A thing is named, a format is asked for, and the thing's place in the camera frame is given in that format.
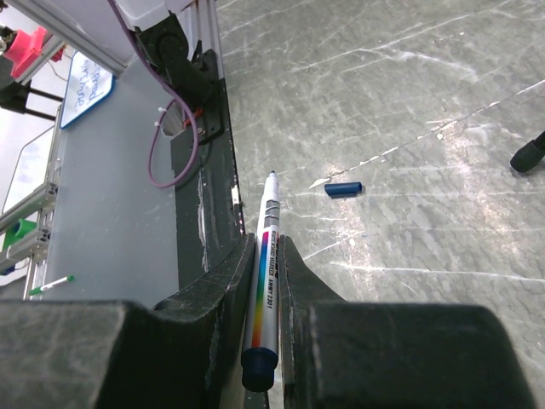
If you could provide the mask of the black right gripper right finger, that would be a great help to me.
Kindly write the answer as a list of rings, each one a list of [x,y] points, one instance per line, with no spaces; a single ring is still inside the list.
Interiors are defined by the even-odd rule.
[[[279,245],[288,408],[533,408],[501,321],[475,304],[348,302]]]

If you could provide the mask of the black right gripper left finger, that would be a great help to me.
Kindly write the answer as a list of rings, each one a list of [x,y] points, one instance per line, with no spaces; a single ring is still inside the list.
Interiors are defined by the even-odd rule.
[[[1,303],[4,408],[240,408],[255,238],[153,308]]]

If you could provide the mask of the blue marker cap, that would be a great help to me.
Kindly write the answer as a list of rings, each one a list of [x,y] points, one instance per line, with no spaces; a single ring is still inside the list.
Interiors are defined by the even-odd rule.
[[[325,184],[324,191],[329,197],[333,199],[340,199],[358,196],[364,191],[364,189],[361,182],[352,181]]]

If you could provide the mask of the white rainbow whiteboard marker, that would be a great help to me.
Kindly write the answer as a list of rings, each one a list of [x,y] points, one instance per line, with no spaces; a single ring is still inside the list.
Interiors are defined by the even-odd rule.
[[[272,171],[261,197],[241,355],[243,386],[256,393],[273,386],[278,365],[279,240],[280,197],[278,178]]]

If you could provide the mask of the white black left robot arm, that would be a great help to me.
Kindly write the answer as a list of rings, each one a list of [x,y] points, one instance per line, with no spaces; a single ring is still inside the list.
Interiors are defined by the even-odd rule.
[[[213,95],[214,80],[206,73],[202,41],[188,36],[181,16],[189,1],[110,1],[136,55],[172,95],[190,108]]]

